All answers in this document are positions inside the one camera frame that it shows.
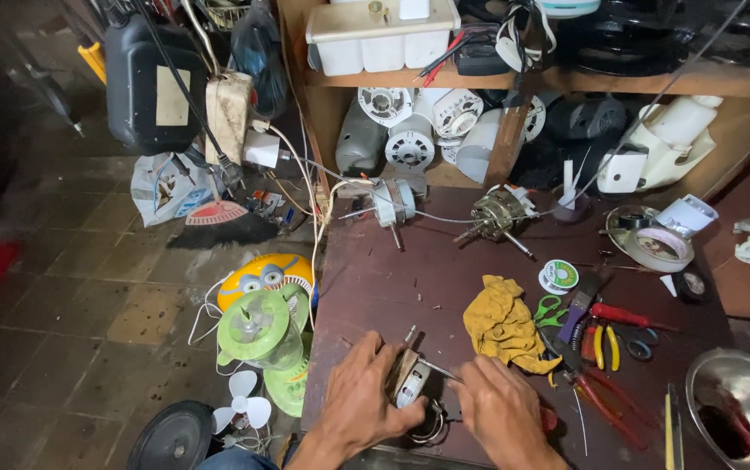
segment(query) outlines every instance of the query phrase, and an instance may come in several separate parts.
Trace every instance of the jeans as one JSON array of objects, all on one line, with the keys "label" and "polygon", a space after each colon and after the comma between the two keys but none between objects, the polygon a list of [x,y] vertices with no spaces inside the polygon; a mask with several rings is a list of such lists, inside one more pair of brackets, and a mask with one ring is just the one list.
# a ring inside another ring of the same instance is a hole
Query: jeans
[{"label": "jeans", "polygon": [[207,458],[196,470],[279,470],[279,468],[261,455],[233,448]]}]

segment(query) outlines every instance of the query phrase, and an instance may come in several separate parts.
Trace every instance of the black plastic container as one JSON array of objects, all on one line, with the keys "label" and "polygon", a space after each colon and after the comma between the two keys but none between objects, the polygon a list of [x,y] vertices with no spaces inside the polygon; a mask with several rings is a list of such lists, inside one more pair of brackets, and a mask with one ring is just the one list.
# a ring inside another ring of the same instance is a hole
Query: black plastic container
[{"label": "black plastic container", "polygon": [[[204,60],[183,29],[156,27],[195,107],[203,113],[207,85]],[[201,132],[201,122],[174,81],[145,18],[137,13],[116,16],[105,43],[111,134],[140,155],[185,151]]]}]

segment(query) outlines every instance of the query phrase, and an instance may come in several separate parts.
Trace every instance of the green blender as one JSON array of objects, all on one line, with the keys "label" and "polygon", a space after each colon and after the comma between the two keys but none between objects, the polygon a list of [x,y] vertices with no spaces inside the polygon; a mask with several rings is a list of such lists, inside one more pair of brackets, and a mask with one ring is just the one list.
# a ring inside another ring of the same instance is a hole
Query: green blender
[{"label": "green blender", "polygon": [[274,403],[286,414],[301,417],[310,348],[302,333],[307,321],[308,293],[299,284],[244,294],[219,321],[221,352],[216,360],[219,366],[238,359],[264,369]]}]

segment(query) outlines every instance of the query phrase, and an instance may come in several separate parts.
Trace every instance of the yellow rag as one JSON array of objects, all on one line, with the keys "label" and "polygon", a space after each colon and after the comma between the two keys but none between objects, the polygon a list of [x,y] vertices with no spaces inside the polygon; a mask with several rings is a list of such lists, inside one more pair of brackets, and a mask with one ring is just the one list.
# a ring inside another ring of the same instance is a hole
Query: yellow rag
[{"label": "yellow rag", "polygon": [[465,310],[465,329],[477,354],[499,357],[504,364],[515,364],[535,374],[554,369],[560,358],[541,360],[546,347],[531,319],[529,307],[523,303],[521,288],[513,279],[486,274],[485,289]]}]

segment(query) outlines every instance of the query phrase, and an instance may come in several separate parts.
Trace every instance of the red screwdriver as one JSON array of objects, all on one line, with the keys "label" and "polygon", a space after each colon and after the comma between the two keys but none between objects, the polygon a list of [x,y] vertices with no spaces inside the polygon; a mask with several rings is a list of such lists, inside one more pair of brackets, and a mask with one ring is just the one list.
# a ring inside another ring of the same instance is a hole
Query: red screwdriver
[{"label": "red screwdriver", "polygon": [[594,304],[589,309],[590,314],[596,318],[600,319],[609,319],[610,321],[615,321],[618,323],[623,323],[626,325],[635,325],[639,328],[656,328],[656,329],[663,329],[665,331],[673,331],[675,333],[679,333],[680,330],[677,328],[674,328],[673,326],[667,326],[662,325],[660,323],[654,323],[647,317],[643,317],[641,315],[634,315],[628,312],[624,309],[619,309],[617,307],[610,307],[610,305],[604,305],[604,304]]}]

